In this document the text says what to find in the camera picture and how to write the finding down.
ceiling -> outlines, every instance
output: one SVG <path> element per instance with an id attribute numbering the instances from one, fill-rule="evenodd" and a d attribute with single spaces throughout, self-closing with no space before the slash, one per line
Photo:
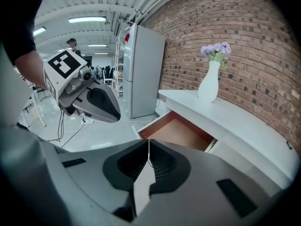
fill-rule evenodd
<path id="1" fill-rule="evenodd" d="M 44 26 L 46 31 L 36 35 L 37 50 L 43 58 L 66 48 L 66 41 L 75 38 L 82 54 L 108 52 L 113 55 L 119 32 L 131 21 L 147 18 L 168 0 L 43 0 L 36 19 L 35 30 Z M 68 19 L 80 16 L 105 16 L 104 22 L 69 23 Z M 107 44 L 107 48 L 92 48 L 88 44 Z"/>

open drawer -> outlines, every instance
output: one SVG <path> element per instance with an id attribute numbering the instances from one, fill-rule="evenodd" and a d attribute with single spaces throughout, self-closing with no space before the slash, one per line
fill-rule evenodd
<path id="1" fill-rule="evenodd" d="M 156 139 L 200 151 L 208 149 L 216 141 L 214 137 L 174 111 L 158 117 L 138 131 L 142 139 Z"/>

purple flowers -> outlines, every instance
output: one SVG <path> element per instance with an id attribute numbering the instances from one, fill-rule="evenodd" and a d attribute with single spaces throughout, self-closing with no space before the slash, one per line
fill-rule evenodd
<path id="1" fill-rule="evenodd" d="M 226 57 L 231 54 L 230 45 L 227 42 L 203 46 L 201 53 L 209 58 L 209 61 L 217 61 L 221 66 L 226 66 Z"/>

cap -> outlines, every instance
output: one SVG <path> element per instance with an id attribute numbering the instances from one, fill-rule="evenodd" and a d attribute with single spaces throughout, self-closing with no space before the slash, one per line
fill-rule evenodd
<path id="1" fill-rule="evenodd" d="M 67 42 L 66 42 L 66 43 L 68 43 L 68 44 L 69 44 L 69 42 L 76 42 L 76 39 L 74 39 L 74 38 L 71 38 L 71 39 L 67 40 Z"/>

brick wall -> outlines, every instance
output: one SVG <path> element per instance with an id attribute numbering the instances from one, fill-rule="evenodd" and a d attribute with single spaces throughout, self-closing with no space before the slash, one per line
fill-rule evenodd
<path id="1" fill-rule="evenodd" d="M 301 154 L 301 55 L 270 0 L 171 0 L 143 26 L 166 37 L 160 89 L 198 89 L 204 45 L 227 41 L 218 96 L 269 124 Z"/>

